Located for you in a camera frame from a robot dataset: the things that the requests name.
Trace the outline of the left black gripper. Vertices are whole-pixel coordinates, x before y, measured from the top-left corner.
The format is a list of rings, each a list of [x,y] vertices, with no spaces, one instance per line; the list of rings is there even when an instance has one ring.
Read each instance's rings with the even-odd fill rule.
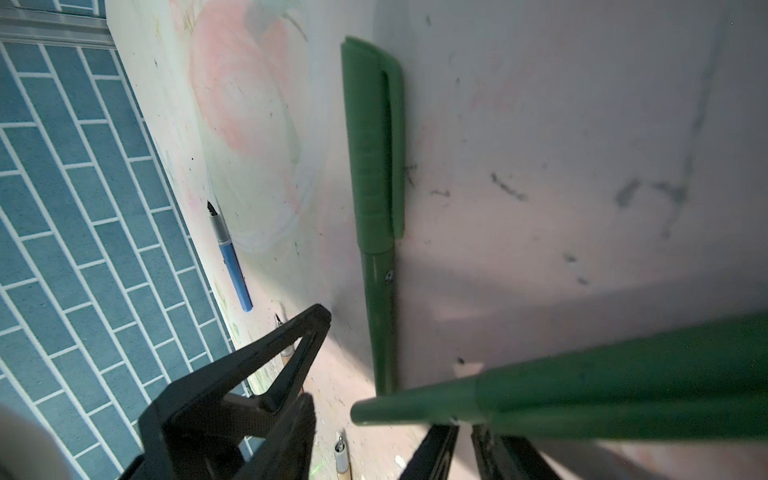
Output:
[[[328,309],[314,304],[264,337],[169,384],[140,416],[143,452],[120,477],[307,480],[316,413],[313,397],[299,391],[331,319]],[[299,345],[292,359],[266,392],[234,393],[294,342]],[[248,460],[241,445],[266,434]]]

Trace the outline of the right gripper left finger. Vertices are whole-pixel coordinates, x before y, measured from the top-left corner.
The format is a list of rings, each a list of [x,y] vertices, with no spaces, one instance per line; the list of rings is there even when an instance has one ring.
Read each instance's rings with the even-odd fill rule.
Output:
[[[459,433],[455,425],[433,425],[413,454],[400,480],[445,480],[448,478]]]

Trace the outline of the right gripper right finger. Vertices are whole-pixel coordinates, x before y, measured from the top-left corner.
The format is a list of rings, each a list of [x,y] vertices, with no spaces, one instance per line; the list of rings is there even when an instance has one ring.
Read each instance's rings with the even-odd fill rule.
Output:
[[[471,439],[482,480],[560,480],[561,477],[524,437],[500,436],[474,425]]]

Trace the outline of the blue pen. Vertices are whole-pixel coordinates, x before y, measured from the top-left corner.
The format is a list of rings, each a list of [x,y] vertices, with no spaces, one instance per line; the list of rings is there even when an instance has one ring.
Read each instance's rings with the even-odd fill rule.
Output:
[[[244,312],[250,312],[253,309],[253,303],[225,219],[210,201],[206,202],[206,207],[212,228],[217,238],[219,250],[233,283],[241,308]]]

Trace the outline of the green pen cap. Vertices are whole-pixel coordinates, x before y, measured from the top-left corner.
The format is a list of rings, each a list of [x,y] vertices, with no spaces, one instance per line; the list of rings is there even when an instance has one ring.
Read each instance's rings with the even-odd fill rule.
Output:
[[[761,439],[767,435],[767,317],[490,370],[477,381],[476,394],[485,421],[503,434]]]
[[[358,245],[394,248],[405,227],[405,95],[399,62],[370,42],[341,44],[344,106]]]

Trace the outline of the green pen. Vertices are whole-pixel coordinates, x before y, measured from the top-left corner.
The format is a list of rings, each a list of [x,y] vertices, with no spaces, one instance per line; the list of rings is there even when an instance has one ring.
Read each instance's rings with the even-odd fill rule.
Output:
[[[365,254],[362,269],[377,396],[397,389],[395,249]]]
[[[351,420],[359,426],[482,423],[477,377],[398,391],[356,402]]]

